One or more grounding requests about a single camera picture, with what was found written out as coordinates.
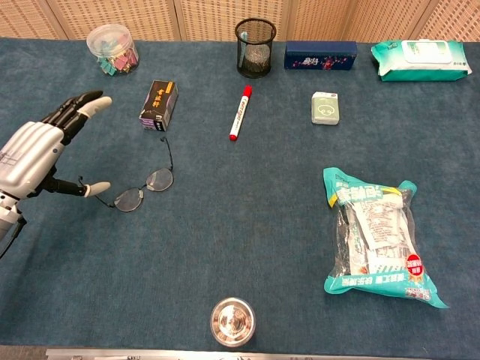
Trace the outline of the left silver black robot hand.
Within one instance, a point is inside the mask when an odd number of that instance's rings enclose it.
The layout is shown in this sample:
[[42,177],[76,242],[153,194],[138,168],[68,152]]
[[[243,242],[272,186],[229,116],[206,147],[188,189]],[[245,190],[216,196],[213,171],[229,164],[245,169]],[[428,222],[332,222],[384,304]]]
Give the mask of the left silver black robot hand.
[[67,99],[40,121],[28,121],[1,149],[1,192],[17,200],[41,191],[86,196],[85,187],[54,178],[56,162],[96,113],[112,104],[101,90]]

